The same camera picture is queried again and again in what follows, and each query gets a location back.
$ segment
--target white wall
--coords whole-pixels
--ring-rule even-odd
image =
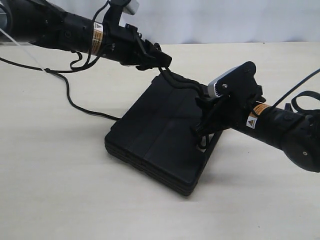
[[[104,0],[51,2],[88,18],[105,3]],[[124,14],[121,24],[133,24],[144,37],[161,44],[320,41],[320,0],[139,0],[139,3],[137,14]]]

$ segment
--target black velcro strap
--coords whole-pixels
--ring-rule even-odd
[[[320,109],[309,110],[299,107],[297,104],[297,98],[299,97],[311,97],[320,101],[320,93],[315,91],[303,91],[291,100],[293,108],[301,114],[320,114]]]

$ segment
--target white cable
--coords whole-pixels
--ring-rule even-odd
[[[38,60],[22,45],[20,45],[16,40],[14,40],[8,33],[6,33],[3,29],[0,28],[0,32],[2,32],[8,39],[10,39],[14,44],[16,44],[18,47],[20,47],[22,49],[22,51],[24,51],[27,55],[29,55],[29,57],[31,57],[36,64],[41,68],[41,70],[45,73],[47,73],[45,71],[45,68],[38,62]]]

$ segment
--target tabletop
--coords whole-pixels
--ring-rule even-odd
[[[51,69],[76,56],[26,46]],[[171,70],[208,84],[246,61],[273,104],[319,68],[320,43],[163,45]],[[16,46],[0,57],[35,66]],[[182,197],[110,156],[113,121],[72,108],[65,83],[0,62],[0,239],[319,240],[320,175],[235,130],[221,136],[192,195]],[[73,101],[121,117],[159,74],[100,59],[66,75]],[[319,91],[316,76],[292,94]],[[303,99],[302,106],[319,103]]]

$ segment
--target white table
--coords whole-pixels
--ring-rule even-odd
[[[75,59],[27,49],[52,69]],[[204,84],[253,61],[270,104],[320,65],[320,43],[162,49],[173,57],[172,71]],[[1,46],[0,56],[34,65],[15,46]],[[113,122],[72,108],[62,80],[5,63],[0,70],[1,240],[320,239],[320,175],[283,152],[228,130],[185,199],[108,155],[104,137]],[[158,74],[102,59],[68,78],[75,103],[121,117]],[[320,76],[295,94],[304,90],[320,91]]]

